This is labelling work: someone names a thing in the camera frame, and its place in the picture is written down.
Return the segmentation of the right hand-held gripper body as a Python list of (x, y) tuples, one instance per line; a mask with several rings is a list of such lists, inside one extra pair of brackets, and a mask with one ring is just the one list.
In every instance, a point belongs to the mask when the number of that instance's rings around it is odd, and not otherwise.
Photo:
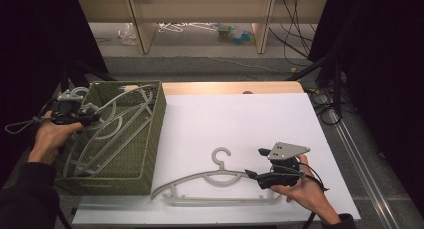
[(300, 178), (300, 165), (297, 156), (310, 151), (309, 147), (277, 142), (268, 156), (271, 168), (268, 173), (260, 174), (262, 189), (273, 185), (294, 186)]

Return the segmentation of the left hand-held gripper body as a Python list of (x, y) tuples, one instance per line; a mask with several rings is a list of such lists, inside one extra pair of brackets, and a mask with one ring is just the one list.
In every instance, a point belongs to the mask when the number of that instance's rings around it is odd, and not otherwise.
[(84, 99), (83, 95), (74, 90), (66, 90), (54, 101), (50, 120), (57, 125), (68, 125), (81, 121), (79, 110)]

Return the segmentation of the grey plastic clothes hanger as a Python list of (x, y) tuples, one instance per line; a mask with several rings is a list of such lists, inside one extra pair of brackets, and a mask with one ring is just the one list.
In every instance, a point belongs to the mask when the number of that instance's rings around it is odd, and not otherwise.
[[(84, 105), (95, 105), (97, 110), (106, 103), (107, 100), (114, 98), (116, 95), (122, 92), (129, 92), (136, 88), (142, 88), (146, 91), (152, 91), (155, 94), (155, 102), (153, 107), (153, 119), (155, 116), (155, 104), (159, 96), (159, 86), (155, 83), (136, 83), (136, 84), (118, 84), (118, 83), (95, 83), (92, 85), (88, 94), (83, 101), (82, 106)], [(70, 152), (71, 147), (75, 144), (77, 137), (80, 136), (86, 129), (79, 135), (74, 136), (69, 148), (65, 153), (65, 161), (62, 167), (62, 176), (64, 178), (117, 178), (119, 176), (123, 177), (135, 177), (137, 175), (137, 170), (139, 168), (139, 159), (142, 157), (143, 149), (142, 146), (145, 145), (147, 136), (151, 124), (140, 133), (140, 135), (118, 156), (117, 163), (113, 164), (111, 167), (107, 168), (108, 172), (111, 172), (113, 169), (116, 169), (116, 174), (113, 177), (64, 177), (63, 169), (65, 166), (66, 159)]]
[(153, 200), (157, 195), (161, 194), (165, 203), (172, 206), (190, 206), (190, 207), (227, 207), (227, 206), (248, 206), (248, 205), (274, 205), (277, 204), (282, 196), (277, 196), (274, 192), (268, 191), (266, 196), (259, 195), (254, 198), (212, 198), (212, 197), (187, 197), (179, 196), (176, 187), (180, 184), (203, 179), (208, 184), (218, 187), (227, 188), (238, 182), (241, 178), (247, 178), (245, 172), (227, 170), (225, 163), (217, 158), (219, 152), (225, 152), (228, 156), (231, 151), (225, 147), (216, 148), (212, 154), (212, 161), (218, 166), (215, 171), (205, 171), (191, 174), (171, 182), (165, 183), (150, 194), (150, 199)]
[(142, 88), (122, 92), (97, 111), (100, 121), (77, 137), (63, 169), (64, 177), (113, 177), (122, 153), (153, 119), (155, 94)]

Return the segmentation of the green woven basket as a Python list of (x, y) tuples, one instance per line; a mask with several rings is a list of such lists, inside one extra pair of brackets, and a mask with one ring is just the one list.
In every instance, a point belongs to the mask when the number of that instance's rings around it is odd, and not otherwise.
[(153, 123), (146, 134), (147, 140), (142, 146), (143, 154), (139, 159), (139, 168), (135, 177), (117, 178), (64, 178), (62, 176), (62, 167), (65, 161), (65, 153), (69, 148), (74, 136), (73, 135), (65, 144), (63, 154), (54, 162), (57, 170), (55, 186), (59, 193), (63, 195), (76, 196), (106, 196), (106, 195), (148, 195), (151, 192), (153, 174), (158, 151), (158, 144), (161, 134), (161, 128), (165, 115), (167, 102), (162, 88), (162, 83), (159, 81), (95, 81), (95, 83), (118, 83), (118, 84), (136, 84), (136, 83), (155, 83), (159, 86), (159, 96), (155, 104), (155, 116)]

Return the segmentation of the person's right hand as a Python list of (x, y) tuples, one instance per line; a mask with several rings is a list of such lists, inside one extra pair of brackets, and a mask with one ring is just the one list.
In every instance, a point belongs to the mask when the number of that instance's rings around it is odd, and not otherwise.
[(302, 207), (316, 213), (324, 224), (335, 225), (340, 223), (339, 215), (327, 200), (323, 190), (312, 180), (311, 170), (305, 168), (304, 173), (309, 177), (300, 179), (295, 186), (274, 185), (271, 190), (284, 195), (287, 203), (294, 200)]

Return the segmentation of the person's left hand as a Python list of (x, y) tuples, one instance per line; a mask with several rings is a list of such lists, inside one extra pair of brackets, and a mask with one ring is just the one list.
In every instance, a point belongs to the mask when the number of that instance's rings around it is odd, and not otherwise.
[(51, 165), (59, 155), (59, 149), (68, 138), (77, 131), (82, 131), (84, 126), (80, 122), (68, 125), (56, 125), (50, 120), (41, 123), (34, 146), (29, 154), (30, 163), (43, 163)]

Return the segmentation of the white foam board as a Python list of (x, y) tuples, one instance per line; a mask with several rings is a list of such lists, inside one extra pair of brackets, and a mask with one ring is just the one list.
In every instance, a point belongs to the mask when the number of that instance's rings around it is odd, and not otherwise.
[[(153, 185), (175, 182), (175, 189), (155, 197), (84, 197), (74, 224), (188, 228), (304, 221), (306, 209), (254, 180), (229, 174), (230, 186), (215, 187), (201, 176), (217, 170), (219, 161), (232, 173), (265, 173), (271, 164), (258, 151), (278, 142), (308, 148), (309, 163), (332, 206), (359, 215), (307, 95), (169, 95), (166, 101)], [(168, 202), (173, 193), (185, 200)]]

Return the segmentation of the black curtain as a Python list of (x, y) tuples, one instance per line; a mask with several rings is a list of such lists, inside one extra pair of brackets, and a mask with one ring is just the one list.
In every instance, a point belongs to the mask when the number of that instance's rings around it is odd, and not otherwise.
[(354, 104), (424, 218), (424, 0), (327, 0), (309, 59), (345, 28), (340, 59)]
[(5, 127), (37, 115), (76, 62), (107, 71), (79, 0), (0, 0), (0, 188), (30, 141)]

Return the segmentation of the clear plastic bag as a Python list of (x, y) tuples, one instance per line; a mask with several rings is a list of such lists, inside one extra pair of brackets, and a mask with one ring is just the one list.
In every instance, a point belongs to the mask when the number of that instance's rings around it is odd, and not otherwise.
[(119, 31), (118, 38), (124, 45), (137, 45), (137, 36), (132, 23), (126, 23)]

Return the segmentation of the colourful plastic toys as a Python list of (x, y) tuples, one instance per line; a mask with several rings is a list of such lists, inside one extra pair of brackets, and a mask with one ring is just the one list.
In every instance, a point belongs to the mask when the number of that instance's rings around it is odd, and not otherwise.
[(256, 40), (252, 33), (236, 26), (219, 24), (217, 32), (220, 41), (230, 42), (234, 45), (241, 45), (244, 43), (249, 43), (251, 45), (256, 44)]

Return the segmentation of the wooden shelf unit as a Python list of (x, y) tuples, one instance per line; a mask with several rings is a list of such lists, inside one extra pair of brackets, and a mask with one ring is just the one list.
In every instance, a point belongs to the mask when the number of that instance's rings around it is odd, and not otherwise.
[(269, 25), (317, 24), (327, 0), (78, 0), (89, 22), (132, 23), (139, 50), (146, 54), (162, 22), (249, 23), (257, 52), (265, 52)]

